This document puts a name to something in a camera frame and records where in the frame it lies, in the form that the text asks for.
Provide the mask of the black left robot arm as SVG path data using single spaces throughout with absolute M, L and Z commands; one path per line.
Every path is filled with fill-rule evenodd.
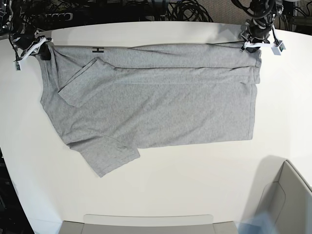
M 269 47 L 274 55 L 281 55 L 286 48 L 277 37 L 274 20 L 283 13 L 283 1 L 253 0 L 249 7 L 243 6 L 238 0 L 233 0 L 232 3 L 251 17 L 242 26 L 240 37 L 244 44 L 241 51 L 254 53 L 261 47 Z

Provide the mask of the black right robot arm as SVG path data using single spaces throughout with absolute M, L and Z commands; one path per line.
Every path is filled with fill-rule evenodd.
M 15 64 L 29 56 L 51 59 L 48 43 L 51 38 L 40 36 L 38 20 L 46 19 L 49 0 L 2 0 L 0 2 L 0 36 L 7 38 L 15 54 Z

